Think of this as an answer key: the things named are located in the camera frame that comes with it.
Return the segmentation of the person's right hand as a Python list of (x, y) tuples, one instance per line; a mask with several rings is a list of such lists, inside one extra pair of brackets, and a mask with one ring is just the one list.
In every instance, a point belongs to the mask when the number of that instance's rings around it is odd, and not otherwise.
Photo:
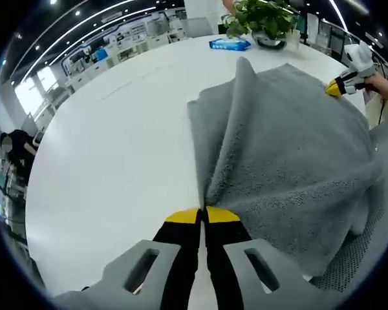
[(368, 90), (375, 88), (375, 92), (379, 93), (381, 97), (386, 98), (387, 80), (378, 72), (375, 71), (371, 76), (364, 79)]

